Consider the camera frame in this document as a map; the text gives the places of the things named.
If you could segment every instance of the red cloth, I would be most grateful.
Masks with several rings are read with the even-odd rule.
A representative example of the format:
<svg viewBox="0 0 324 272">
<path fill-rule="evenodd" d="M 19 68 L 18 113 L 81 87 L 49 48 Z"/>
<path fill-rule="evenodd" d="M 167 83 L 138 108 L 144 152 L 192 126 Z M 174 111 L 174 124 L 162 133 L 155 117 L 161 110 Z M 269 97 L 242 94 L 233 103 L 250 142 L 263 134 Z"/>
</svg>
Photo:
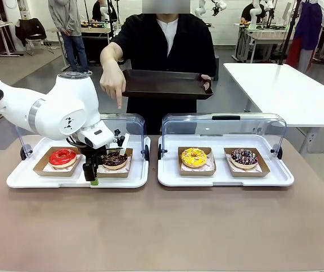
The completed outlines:
<svg viewBox="0 0 324 272">
<path fill-rule="evenodd" d="M 298 68 L 299 55 L 302 47 L 302 38 L 293 39 L 291 48 L 288 53 L 286 64 L 292 66 L 293 68 Z"/>
</svg>

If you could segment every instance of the display case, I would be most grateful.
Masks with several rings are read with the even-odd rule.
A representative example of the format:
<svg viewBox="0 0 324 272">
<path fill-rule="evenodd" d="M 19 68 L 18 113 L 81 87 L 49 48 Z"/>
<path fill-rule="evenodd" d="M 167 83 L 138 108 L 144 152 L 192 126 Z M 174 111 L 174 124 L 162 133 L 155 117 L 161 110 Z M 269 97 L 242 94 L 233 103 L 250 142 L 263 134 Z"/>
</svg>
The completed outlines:
<svg viewBox="0 0 324 272">
<path fill-rule="evenodd" d="M 53 141 L 30 135 L 30 132 L 19 127 L 16 131 L 22 144 L 21 163 L 7 179 L 12 188 L 59 188 L 59 187 L 92 187 L 92 188 L 137 188 L 147 181 L 149 166 L 149 149 L 151 141 L 144 135 L 144 119 L 137 114 L 101 114 L 101 120 L 116 135 L 125 137 L 127 163 L 123 169 L 104 169 L 97 163 L 97 177 L 89 181 L 87 172 L 88 154 L 79 148 L 71 138 Z M 75 150 L 76 161 L 73 168 L 57 171 L 48 169 L 50 154 L 60 148 Z M 103 154 L 96 154 L 96 161 L 101 162 Z"/>
<path fill-rule="evenodd" d="M 275 114 L 167 115 L 159 139 L 158 180 L 165 186 L 289 186 L 294 178 L 282 162 L 281 147 L 286 128 Z M 181 162 L 189 148 L 209 153 L 203 168 Z M 256 167 L 234 167 L 232 151 L 241 148 L 253 154 Z"/>
</svg>

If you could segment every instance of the blue apron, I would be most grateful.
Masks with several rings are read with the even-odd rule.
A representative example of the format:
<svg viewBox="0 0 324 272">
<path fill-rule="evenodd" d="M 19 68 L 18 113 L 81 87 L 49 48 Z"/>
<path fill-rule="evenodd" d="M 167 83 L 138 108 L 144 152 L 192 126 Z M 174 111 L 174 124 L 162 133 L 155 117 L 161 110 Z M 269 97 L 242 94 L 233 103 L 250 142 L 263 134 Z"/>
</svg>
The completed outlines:
<svg viewBox="0 0 324 272">
<path fill-rule="evenodd" d="M 294 39 L 302 39 L 301 49 L 316 49 L 321 28 L 321 6 L 318 3 L 309 3 L 309 0 L 302 2 L 302 12 L 294 34 Z"/>
</svg>

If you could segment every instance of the donut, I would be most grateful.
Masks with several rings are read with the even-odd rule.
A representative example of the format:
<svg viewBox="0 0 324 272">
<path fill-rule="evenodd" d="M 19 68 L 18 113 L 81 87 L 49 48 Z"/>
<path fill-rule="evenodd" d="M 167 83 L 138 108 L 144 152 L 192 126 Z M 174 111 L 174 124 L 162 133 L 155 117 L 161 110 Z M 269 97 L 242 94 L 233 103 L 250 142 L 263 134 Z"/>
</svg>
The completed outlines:
<svg viewBox="0 0 324 272">
<path fill-rule="evenodd" d="M 258 157 L 248 149 L 235 149 L 231 152 L 231 162 L 241 169 L 252 169 L 258 164 Z"/>
<path fill-rule="evenodd" d="M 65 168 L 71 166 L 76 161 L 76 152 L 71 149 L 59 149 L 53 152 L 49 158 L 49 163 L 54 168 Z"/>
<path fill-rule="evenodd" d="M 111 170 L 118 170 L 124 167 L 127 163 L 127 154 L 121 155 L 119 152 L 110 152 L 101 158 L 102 165 Z"/>
<path fill-rule="evenodd" d="M 187 167 L 199 168 L 206 164 L 207 156 L 201 149 L 189 148 L 182 152 L 181 159 Z"/>
</svg>

